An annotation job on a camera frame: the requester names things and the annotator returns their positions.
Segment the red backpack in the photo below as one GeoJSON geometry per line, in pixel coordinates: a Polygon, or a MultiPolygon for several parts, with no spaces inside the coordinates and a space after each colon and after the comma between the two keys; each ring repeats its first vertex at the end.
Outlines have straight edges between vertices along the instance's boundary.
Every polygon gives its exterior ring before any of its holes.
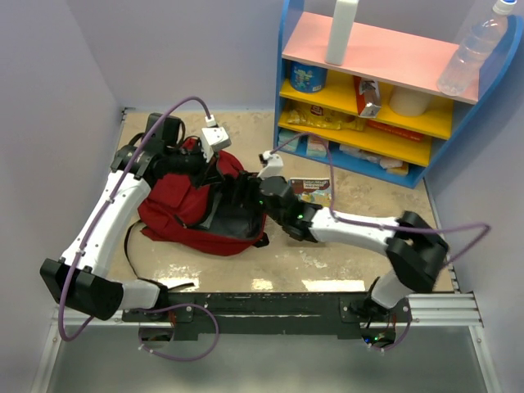
{"type": "Polygon", "coordinates": [[[194,187],[187,176],[165,172],[163,159],[180,148],[202,151],[201,140],[196,136],[182,141],[155,137],[146,142],[131,167],[136,178],[151,186],[138,207],[142,234],[152,241],[176,242],[219,256],[267,246],[266,215],[241,207],[233,199],[237,178],[247,172],[241,161],[226,151],[219,152],[218,167],[224,181],[194,187]]]}

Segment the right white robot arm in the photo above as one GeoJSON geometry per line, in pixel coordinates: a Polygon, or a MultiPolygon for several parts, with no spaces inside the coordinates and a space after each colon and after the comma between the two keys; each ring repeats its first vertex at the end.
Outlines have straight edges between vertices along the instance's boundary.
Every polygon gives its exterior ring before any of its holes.
{"type": "Polygon", "coordinates": [[[376,322],[412,293],[433,291],[448,244],[418,214],[376,218],[336,212],[302,201],[282,176],[240,176],[233,199],[270,217],[299,242],[341,243],[384,255],[391,270],[377,278],[357,312],[376,322]]]}

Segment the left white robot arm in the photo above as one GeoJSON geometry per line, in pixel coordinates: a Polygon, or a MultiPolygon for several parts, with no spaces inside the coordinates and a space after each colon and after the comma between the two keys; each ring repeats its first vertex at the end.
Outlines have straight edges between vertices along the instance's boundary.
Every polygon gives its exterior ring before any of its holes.
{"type": "Polygon", "coordinates": [[[100,320],[129,309],[140,309],[151,321],[161,321],[168,315],[169,301],[162,296],[167,292],[165,286],[142,278],[111,281],[106,276],[125,225],[153,188],[154,179],[147,175],[153,164],[167,160],[170,172],[188,174],[210,163],[219,146],[230,144],[225,129],[207,114],[202,130],[204,150],[195,160],[177,153],[154,152],[151,143],[169,118],[169,113],[161,115],[140,145],[124,145],[116,152],[104,191],[81,232],[59,260],[44,260],[40,275],[58,304],[60,320],[67,308],[100,320]]]}

